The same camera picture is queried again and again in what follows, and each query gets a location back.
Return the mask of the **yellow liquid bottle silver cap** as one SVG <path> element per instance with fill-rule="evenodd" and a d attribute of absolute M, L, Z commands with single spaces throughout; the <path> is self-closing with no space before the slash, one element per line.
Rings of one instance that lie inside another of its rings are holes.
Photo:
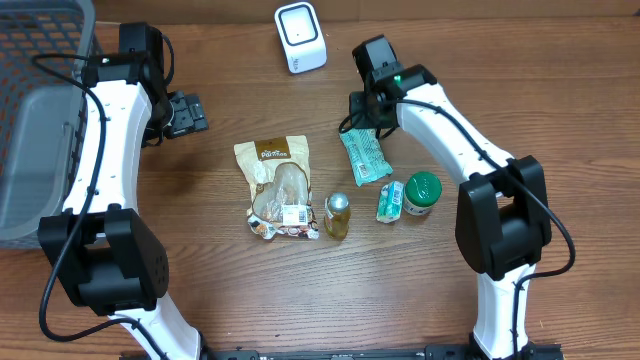
<path fill-rule="evenodd" d="M 349 230 L 350 217 L 350 202 L 345 193 L 334 192 L 325 199 L 324 225 L 330 237 L 344 240 Z"/>

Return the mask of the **teal white tissue packet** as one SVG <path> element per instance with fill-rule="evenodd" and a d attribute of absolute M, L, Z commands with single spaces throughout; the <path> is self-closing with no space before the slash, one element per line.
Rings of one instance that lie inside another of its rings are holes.
<path fill-rule="evenodd" d="M 392 181 L 381 188 L 376 220 L 381 223 L 392 223 L 401 217 L 403 206 L 404 184 Z"/>

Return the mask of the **green lid white jar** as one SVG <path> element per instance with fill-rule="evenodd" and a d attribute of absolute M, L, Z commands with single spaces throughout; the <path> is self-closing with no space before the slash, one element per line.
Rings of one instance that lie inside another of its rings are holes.
<path fill-rule="evenodd" d="M 440 179 L 431 172 L 417 172 L 405 183 L 403 209 L 410 215 L 427 215 L 442 194 Z"/>

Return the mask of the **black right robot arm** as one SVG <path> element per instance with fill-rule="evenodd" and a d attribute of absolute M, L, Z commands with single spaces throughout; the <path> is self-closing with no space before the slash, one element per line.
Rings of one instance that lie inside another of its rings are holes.
<path fill-rule="evenodd" d="M 429 359 L 558 359 L 525 330 L 528 286 L 551 240 L 546 182 L 532 156 L 514 158 L 492 144 L 449 101 L 423 65 L 406 67 L 385 36 L 352 56 L 364 89 L 350 95 L 340 130 L 401 129 L 447 171 L 458 191 L 455 239 L 478 280 L 477 320 L 466 345 L 429 345 Z"/>

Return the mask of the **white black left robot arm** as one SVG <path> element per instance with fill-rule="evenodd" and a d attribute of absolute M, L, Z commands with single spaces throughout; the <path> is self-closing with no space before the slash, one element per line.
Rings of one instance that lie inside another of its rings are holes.
<path fill-rule="evenodd" d="M 137 206 L 141 151 L 206 130 L 200 100 L 169 90 L 173 47 L 144 22 L 120 26 L 116 53 L 81 63 L 76 86 L 87 118 L 78 170 L 61 213 L 42 218 L 37 231 L 48 282 L 102 328 L 124 327 L 149 359 L 208 359 L 204 336 L 169 295 L 166 250 Z"/>

